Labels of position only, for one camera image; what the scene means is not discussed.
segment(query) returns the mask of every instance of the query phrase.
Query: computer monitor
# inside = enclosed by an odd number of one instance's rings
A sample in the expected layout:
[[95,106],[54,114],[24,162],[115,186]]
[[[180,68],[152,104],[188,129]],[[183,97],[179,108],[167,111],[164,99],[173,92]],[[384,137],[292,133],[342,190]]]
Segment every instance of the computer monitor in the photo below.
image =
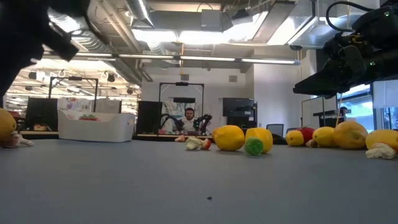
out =
[[49,131],[58,131],[58,99],[32,98],[27,102],[25,128],[34,129],[35,124],[47,126]]
[[252,98],[223,98],[223,116],[251,117],[253,116]]

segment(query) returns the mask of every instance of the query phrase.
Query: white container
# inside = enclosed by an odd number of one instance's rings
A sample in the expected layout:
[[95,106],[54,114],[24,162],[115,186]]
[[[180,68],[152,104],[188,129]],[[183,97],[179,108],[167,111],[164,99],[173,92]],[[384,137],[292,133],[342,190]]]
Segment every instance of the white container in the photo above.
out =
[[[95,117],[97,121],[80,120]],[[107,114],[58,110],[60,139],[98,142],[131,141],[136,117],[132,114]]]

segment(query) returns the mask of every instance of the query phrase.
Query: office chair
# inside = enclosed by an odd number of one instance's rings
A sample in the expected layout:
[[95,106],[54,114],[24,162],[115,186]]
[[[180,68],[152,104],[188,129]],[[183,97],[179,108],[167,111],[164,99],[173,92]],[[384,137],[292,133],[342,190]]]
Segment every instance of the office chair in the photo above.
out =
[[299,128],[288,128],[288,129],[286,130],[286,134],[287,134],[289,131],[293,131],[293,130],[297,130],[297,129],[299,129]]
[[284,135],[284,124],[267,124],[267,129],[272,134],[277,134],[279,136]]

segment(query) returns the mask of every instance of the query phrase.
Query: man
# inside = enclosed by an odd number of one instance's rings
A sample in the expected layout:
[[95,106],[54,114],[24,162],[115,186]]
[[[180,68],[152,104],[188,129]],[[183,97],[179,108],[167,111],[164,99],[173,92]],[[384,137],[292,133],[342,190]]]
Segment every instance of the man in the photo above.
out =
[[181,121],[184,122],[184,133],[188,134],[190,131],[195,131],[195,128],[193,127],[193,121],[195,117],[195,110],[193,108],[187,108],[185,109],[185,117],[181,119]]

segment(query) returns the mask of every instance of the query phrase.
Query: gray table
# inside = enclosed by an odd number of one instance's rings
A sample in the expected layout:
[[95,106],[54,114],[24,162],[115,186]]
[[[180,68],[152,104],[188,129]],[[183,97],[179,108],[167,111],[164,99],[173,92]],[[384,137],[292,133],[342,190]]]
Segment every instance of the gray table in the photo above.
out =
[[0,151],[1,224],[398,223],[398,161],[364,151],[35,143]]

